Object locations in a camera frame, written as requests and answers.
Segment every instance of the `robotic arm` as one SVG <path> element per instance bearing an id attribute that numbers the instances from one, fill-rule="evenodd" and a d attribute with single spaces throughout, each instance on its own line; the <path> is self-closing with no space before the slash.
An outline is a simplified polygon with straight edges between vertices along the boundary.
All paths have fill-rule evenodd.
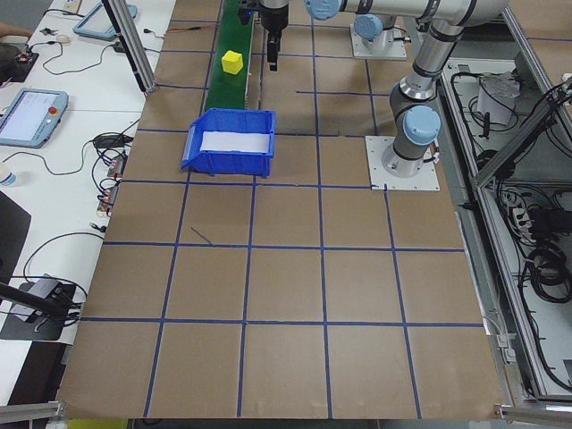
<path id="1" fill-rule="evenodd" d="M 242 0 L 240 15 L 258 11 L 268 31 L 268 62 L 277 70 L 282 30 L 288 26 L 289 0 Z M 388 172 L 412 177 L 423 164 L 426 148 L 441 127 L 437 113 L 421 105 L 435 93 L 435 82 L 459 41 L 465 27 L 486 23 L 498 16 L 509 0 L 304 0 L 315 20 L 328 20 L 339 12 L 398 15 L 430 21 L 428 34 L 419 50 L 412 71 L 391 93 L 391 110 L 398 135 L 383 155 Z"/>

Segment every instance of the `grid square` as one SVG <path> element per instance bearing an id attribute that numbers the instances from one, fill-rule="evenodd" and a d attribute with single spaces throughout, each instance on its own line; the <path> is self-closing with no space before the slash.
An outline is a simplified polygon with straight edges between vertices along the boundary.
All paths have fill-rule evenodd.
<path id="1" fill-rule="evenodd" d="M 181 243 L 248 244 L 252 187 L 190 185 Z"/>
<path id="2" fill-rule="evenodd" d="M 161 88 L 147 96 L 142 130 L 188 130 L 200 115 L 203 89 Z"/>
<path id="3" fill-rule="evenodd" d="M 318 92 L 369 94 L 366 62 L 353 58 L 316 58 Z"/>
<path id="4" fill-rule="evenodd" d="M 167 324 L 149 417 L 236 417 L 239 325 Z"/>
<path id="5" fill-rule="evenodd" d="M 174 243 L 185 185 L 122 183 L 106 241 Z"/>
<path id="6" fill-rule="evenodd" d="M 276 136 L 272 174 L 257 182 L 316 185 L 318 171 L 315 138 Z"/>
<path id="7" fill-rule="evenodd" d="M 319 246 L 317 189 L 258 186 L 253 242 Z"/>
<path id="8" fill-rule="evenodd" d="M 349 27 L 314 26 L 315 54 L 353 58 Z"/>
<path id="9" fill-rule="evenodd" d="M 265 67 L 262 79 L 263 96 L 268 91 L 270 96 L 276 91 L 292 94 L 297 94 L 297 91 L 314 91 L 314 63 L 311 57 L 281 55 L 278 59 L 278 72 L 268 71 L 266 62 L 263 67 Z M 313 97 L 306 97 L 306 100 L 314 107 Z"/>
<path id="10" fill-rule="evenodd" d="M 399 327 L 328 328 L 334 418 L 416 418 Z"/>
<path id="11" fill-rule="evenodd" d="M 159 324 L 81 321 L 57 393 L 67 402 L 66 416 L 143 416 L 158 332 Z M 110 374 L 120 374 L 122 382 Z"/>
<path id="12" fill-rule="evenodd" d="M 103 246 L 81 315 L 161 317 L 172 253 L 171 246 Z"/>
<path id="13" fill-rule="evenodd" d="M 163 53 L 166 51 L 202 51 L 210 53 L 215 40 L 216 26 L 203 21 L 171 22 L 169 28 L 202 27 L 199 31 L 176 31 L 164 35 Z"/>
<path id="14" fill-rule="evenodd" d="M 318 95 L 318 127 L 321 135 L 328 136 L 374 134 L 370 97 L 347 94 Z"/>
<path id="15" fill-rule="evenodd" d="M 366 143 L 362 138 L 320 138 L 323 185 L 370 186 Z"/>
<path id="16" fill-rule="evenodd" d="M 312 20 L 303 2 L 290 2 L 288 22 L 296 25 L 310 25 Z"/>
<path id="17" fill-rule="evenodd" d="M 439 192 L 390 191 L 388 199 L 398 248 L 463 248 L 446 189 Z"/>
<path id="18" fill-rule="evenodd" d="M 464 253 L 399 252 L 398 263 L 409 322 L 483 321 Z"/>
<path id="19" fill-rule="evenodd" d="M 187 181 L 181 170 L 186 132 L 144 132 L 135 134 L 124 179 L 133 181 Z"/>
<path id="20" fill-rule="evenodd" d="M 307 25 L 290 24 L 284 30 L 280 53 L 285 55 L 311 55 L 312 28 Z"/>
<path id="21" fill-rule="evenodd" d="M 329 321 L 401 323 L 391 252 L 326 251 L 324 263 Z"/>
<path id="22" fill-rule="evenodd" d="M 240 320 L 244 305 L 245 248 L 177 250 L 167 316 Z"/>
<path id="23" fill-rule="evenodd" d="M 483 328 L 409 328 L 409 341 L 423 418 L 495 418 L 503 396 Z"/>
<path id="24" fill-rule="evenodd" d="M 324 244 L 344 248 L 388 248 L 383 195 L 370 189 L 323 189 Z"/>
<path id="25" fill-rule="evenodd" d="M 510 9 L 529 38 L 570 40 L 572 16 L 562 12 L 570 5 L 569 0 L 546 0 L 542 12 L 539 13 L 537 3 L 513 0 L 510 2 Z"/>
<path id="26" fill-rule="evenodd" d="M 162 52 L 155 70 L 159 85 L 204 88 L 209 53 Z"/>
<path id="27" fill-rule="evenodd" d="M 223 0 L 177 0 L 172 21 L 216 21 Z"/>
<path id="28" fill-rule="evenodd" d="M 327 418 L 324 328 L 249 325 L 242 416 Z"/>
<path id="29" fill-rule="evenodd" d="M 253 249 L 248 320 L 323 320 L 320 259 L 319 250 Z"/>
<path id="30" fill-rule="evenodd" d="M 265 84 L 261 108 L 276 112 L 276 132 L 315 135 L 314 94 L 299 94 L 294 90 L 283 90 L 280 86 L 268 88 Z"/>

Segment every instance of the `white paper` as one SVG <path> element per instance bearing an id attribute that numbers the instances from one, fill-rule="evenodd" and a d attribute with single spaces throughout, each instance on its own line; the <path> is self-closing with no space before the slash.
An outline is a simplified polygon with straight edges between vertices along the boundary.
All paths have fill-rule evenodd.
<path id="1" fill-rule="evenodd" d="M 270 136 L 254 132 L 205 131 L 200 150 L 218 152 L 266 153 L 270 147 Z"/>

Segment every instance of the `yellow cube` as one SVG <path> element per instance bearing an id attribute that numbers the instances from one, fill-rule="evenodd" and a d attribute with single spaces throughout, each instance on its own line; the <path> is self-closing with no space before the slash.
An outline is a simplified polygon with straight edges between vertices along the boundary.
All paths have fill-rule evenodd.
<path id="1" fill-rule="evenodd" d="M 230 74 L 239 74 L 242 64 L 242 54 L 234 51 L 226 51 L 223 55 L 223 71 Z"/>

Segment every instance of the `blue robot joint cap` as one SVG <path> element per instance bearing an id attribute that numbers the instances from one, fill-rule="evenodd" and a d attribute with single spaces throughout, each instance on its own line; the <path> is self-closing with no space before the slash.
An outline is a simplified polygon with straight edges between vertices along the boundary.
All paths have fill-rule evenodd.
<path id="1" fill-rule="evenodd" d="M 409 109 L 403 120 L 403 132 L 417 146 L 429 146 L 439 135 L 441 118 L 429 106 L 416 105 Z"/>

